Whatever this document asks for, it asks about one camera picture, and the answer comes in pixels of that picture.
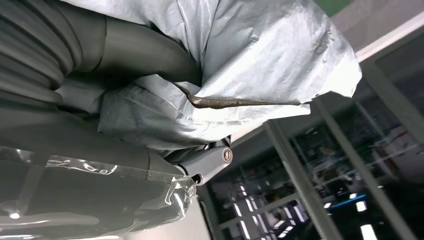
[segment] fluorescent light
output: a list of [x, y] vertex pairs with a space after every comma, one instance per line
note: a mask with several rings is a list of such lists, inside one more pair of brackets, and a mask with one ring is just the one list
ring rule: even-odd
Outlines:
[[256, 219], [256, 217], [255, 217], [255, 216], [252, 216], [252, 218], [253, 218], [253, 222], [254, 222], [254, 224], [257, 226], [257, 225], [258, 225], [258, 220]]
[[12, 214], [10, 214], [9, 215], [9, 217], [11, 218], [11, 219], [18, 219], [18, 218], [20, 218], [21, 216], [19, 215], [19, 213], [12, 213]]
[[251, 202], [246, 198], [247, 207], [249, 208], [249, 211], [253, 212], [253, 208], [251, 205]]
[[248, 229], [246, 228], [245, 221], [242, 220], [242, 221], [240, 221], [240, 223], [241, 223], [241, 227], [243, 228], [244, 236], [247, 239], [251, 239], [251, 236], [249, 235]]
[[301, 211], [299, 211], [299, 209], [298, 209], [298, 207], [297, 207], [297, 206], [295, 206], [295, 207], [294, 207], [294, 211], [296, 212], [297, 217], [299, 218], [299, 220], [300, 220], [302, 223], [304, 223], [304, 222], [305, 222], [304, 216], [302, 216]]
[[253, 208], [254, 208], [254, 209], [256, 209], [256, 210], [258, 210], [258, 206], [256, 206], [256, 202], [255, 202], [255, 200], [253, 199], [253, 197], [250, 197], [250, 200], [251, 200], [251, 202], [252, 202], [252, 204], [253, 204]]
[[262, 226], [263, 232], [268, 233], [268, 229], [267, 229], [267, 227], [265, 227], [264, 220], [262, 219], [262, 216], [258, 214], [257, 217], [259, 218], [259, 222], [260, 222], [260, 225]]
[[235, 208], [235, 212], [237, 213], [237, 215], [239, 217], [242, 216], [242, 213], [240, 212], [239, 206], [237, 205], [237, 203], [234, 203], [234, 208]]
[[363, 240], [377, 240], [373, 226], [370, 224], [360, 226], [360, 231], [362, 232]]
[[274, 229], [278, 229], [284, 222], [286, 222], [286, 221], [284, 221], [284, 220], [281, 220], [281, 221], [279, 221], [279, 222], [277, 222], [275, 225], [274, 225]]
[[285, 207], [284, 208], [284, 211], [285, 211], [285, 213], [287, 214], [287, 217], [289, 218], [289, 219], [292, 219], [293, 217], [292, 217], [292, 214], [290, 213], [290, 211], [289, 211], [289, 209], [287, 208], [287, 207]]
[[359, 201], [356, 203], [356, 209], [358, 212], [362, 212], [367, 210], [367, 205], [365, 204], [364, 201]]

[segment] metal bolt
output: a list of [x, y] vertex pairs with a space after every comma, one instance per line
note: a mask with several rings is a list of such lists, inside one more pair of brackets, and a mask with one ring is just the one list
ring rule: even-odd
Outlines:
[[233, 152], [230, 149], [226, 148], [223, 152], [223, 157], [226, 163], [231, 163], [231, 161], [233, 160]]

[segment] silver protective cover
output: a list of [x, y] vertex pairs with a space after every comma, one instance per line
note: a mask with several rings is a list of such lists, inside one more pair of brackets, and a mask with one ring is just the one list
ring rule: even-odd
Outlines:
[[197, 97], [276, 105], [195, 108], [158, 75], [105, 95], [98, 130], [155, 150], [228, 136], [248, 124], [310, 113], [327, 92], [351, 97], [362, 77], [355, 53], [312, 0], [65, 0], [155, 26], [202, 67]]

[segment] transparent plastic film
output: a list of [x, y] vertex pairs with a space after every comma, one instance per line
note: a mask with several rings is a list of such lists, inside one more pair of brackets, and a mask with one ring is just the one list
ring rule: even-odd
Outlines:
[[182, 219], [189, 176], [0, 146], [0, 239], [119, 239]]

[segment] glass window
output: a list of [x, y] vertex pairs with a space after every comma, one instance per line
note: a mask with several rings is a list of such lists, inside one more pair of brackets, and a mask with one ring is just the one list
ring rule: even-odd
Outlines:
[[[424, 217], [424, 194], [420, 186], [424, 184], [424, 147], [411, 137], [364, 80], [352, 99], [330, 94], [321, 100], [330, 106], [330, 111], [334, 102], [350, 103], [332, 111], [335, 121], [411, 230], [419, 239], [423, 238], [420, 223]], [[360, 175], [352, 177], [353, 183], [356, 178]], [[366, 192], [364, 186], [362, 183], [349, 193]]]
[[296, 190], [289, 179], [275, 150], [213, 178], [208, 187], [219, 222], [292, 195]]
[[424, 115], [424, 34], [375, 63]]
[[320, 239], [299, 200], [261, 211], [224, 229], [225, 239]]

